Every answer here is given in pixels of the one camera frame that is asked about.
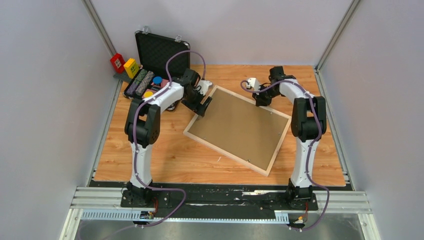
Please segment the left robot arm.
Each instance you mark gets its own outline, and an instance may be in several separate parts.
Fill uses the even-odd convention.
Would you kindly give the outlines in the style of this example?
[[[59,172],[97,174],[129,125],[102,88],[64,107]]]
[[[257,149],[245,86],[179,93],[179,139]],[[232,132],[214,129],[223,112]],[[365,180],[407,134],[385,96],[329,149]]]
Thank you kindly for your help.
[[[151,161],[153,145],[161,130],[161,115],[173,103],[181,101],[196,115],[203,117],[212,101],[206,94],[213,83],[204,80],[191,69],[174,77],[152,96],[134,99],[125,123],[124,132],[132,151],[131,178],[123,198],[135,206],[146,207],[153,201]]]

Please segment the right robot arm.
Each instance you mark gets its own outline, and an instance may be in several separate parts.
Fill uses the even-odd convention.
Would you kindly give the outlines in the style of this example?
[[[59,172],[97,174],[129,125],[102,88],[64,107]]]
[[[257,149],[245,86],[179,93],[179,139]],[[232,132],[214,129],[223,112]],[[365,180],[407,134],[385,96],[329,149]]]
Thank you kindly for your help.
[[[269,83],[261,84],[249,78],[246,88],[258,107],[269,106],[277,96],[293,105],[290,127],[296,140],[295,165],[282,199],[291,209],[301,209],[313,202],[312,170],[319,141],[327,130],[326,99],[307,91],[282,66],[272,67],[268,79]]]

